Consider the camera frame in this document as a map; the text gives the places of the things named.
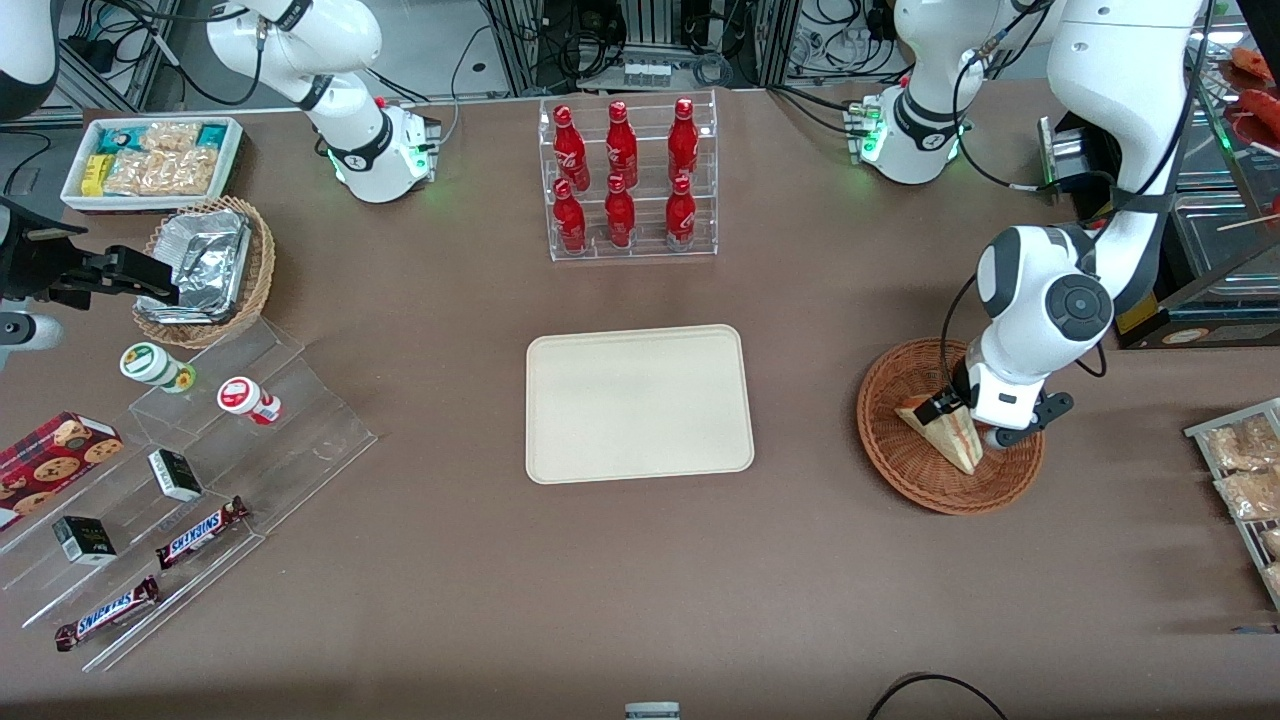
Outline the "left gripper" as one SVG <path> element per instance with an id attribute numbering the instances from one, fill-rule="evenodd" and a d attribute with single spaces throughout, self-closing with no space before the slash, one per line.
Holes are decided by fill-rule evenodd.
<path id="1" fill-rule="evenodd" d="M 920 423 L 933 423 L 969 407 L 975 420 L 989 427 L 1024 430 L 1032 424 L 1047 374 L 1010 372 L 980 350 L 968 351 L 965 369 L 969 401 L 954 387 L 942 387 L 920 401 Z"/>

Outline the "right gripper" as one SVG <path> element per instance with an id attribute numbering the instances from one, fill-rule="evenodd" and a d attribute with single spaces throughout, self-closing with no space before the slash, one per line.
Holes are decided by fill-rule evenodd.
<path id="1" fill-rule="evenodd" d="M 70 238 L 82 225 L 54 220 L 9 199 L 3 199 L 3 299 L 35 300 L 88 311 L 95 293 L 150 297 L 161 304 L 180 302 L 172 265 L 133 249 L 108 249 L 96 256 L 99 283 L 63 279 L 82 268 L 87 252 Z"/>

